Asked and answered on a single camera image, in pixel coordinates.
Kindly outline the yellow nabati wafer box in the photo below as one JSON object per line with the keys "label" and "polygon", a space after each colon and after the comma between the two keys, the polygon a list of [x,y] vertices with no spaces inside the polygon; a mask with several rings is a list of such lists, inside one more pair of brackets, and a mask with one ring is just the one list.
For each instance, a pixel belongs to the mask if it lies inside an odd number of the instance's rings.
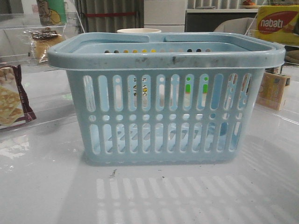
{"label": "yellow nabati wafer box", "polygon": [[252,34],[265,41],[298,46],[299,6],[261,6]]}

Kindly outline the clear acrylic display shelf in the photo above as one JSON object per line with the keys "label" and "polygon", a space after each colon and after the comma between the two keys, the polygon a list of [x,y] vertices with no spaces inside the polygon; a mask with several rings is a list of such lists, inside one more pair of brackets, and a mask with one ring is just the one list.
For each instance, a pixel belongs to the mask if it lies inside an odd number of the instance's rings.
{"label": "clear acrylic display shelf", "polygon": [[43,70],[50,47],[83,31],[73,0],[0,2],[0,127],[36,119],[22,85],[22,71]]}

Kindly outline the packaged bread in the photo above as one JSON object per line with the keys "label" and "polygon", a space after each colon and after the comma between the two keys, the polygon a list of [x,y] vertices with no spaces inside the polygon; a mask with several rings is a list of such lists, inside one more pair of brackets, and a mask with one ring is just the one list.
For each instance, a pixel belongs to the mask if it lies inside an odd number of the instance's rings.
{"label": "packaged bread", "polygon": [[62,32],[51,27],[26,29],[25,33],[30,42],[33,58],[37,63],[48,61],[48,50],[65,40]]}

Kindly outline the fruit plate on counter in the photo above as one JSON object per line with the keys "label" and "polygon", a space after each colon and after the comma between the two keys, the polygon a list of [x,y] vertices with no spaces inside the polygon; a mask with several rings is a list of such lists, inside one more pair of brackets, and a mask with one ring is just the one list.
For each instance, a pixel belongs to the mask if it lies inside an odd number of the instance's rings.
{"label": "fruit plate on counter", "polygon": [[257,3],[253,2],[252,0],[244,0],[241,4],[242,8],[244,9],[257,9],[261,5],[258,5]]}

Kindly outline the maroon cracker snack bag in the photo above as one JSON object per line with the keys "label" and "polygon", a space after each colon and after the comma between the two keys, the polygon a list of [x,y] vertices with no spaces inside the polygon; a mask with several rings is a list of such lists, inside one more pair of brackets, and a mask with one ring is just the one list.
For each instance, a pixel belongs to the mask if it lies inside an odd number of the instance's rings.
{"label": "maroon cracker snack bag", "polygon": [[36,119],[22,85],[21,66],[0,68],[0,128],[21,126]]}

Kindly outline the orange small snack box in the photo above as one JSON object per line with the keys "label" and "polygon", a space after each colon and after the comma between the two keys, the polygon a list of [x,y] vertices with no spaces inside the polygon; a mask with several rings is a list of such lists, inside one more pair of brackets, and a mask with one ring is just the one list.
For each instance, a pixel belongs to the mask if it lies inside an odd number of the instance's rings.
{"label": "orange small snack box", "polygon": [[256,104],[276,111],[282,110],[290,82],[291,76],[289,75],[264,72]]}

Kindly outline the light blue plastic basket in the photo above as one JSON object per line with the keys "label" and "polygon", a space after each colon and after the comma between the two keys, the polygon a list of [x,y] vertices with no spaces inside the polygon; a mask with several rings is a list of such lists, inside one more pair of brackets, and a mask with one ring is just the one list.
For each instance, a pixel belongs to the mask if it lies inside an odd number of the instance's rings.
{"label": "light blue plastic basket", "polygon": [[231,33],[84,33],[47,54],[66,71],[88,160],[218,162],[239,153],[285,48]]}

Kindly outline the dark grey cabinet counter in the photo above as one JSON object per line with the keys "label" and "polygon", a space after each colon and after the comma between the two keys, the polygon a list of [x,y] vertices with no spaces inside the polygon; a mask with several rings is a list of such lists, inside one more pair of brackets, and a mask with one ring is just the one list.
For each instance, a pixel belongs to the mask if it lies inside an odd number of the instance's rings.
{"label": "dark grey cabinet counter", "polygon": [[257,9],[187,9],[185,32],[212,32],[221,23],[240,18],[254,18]]}

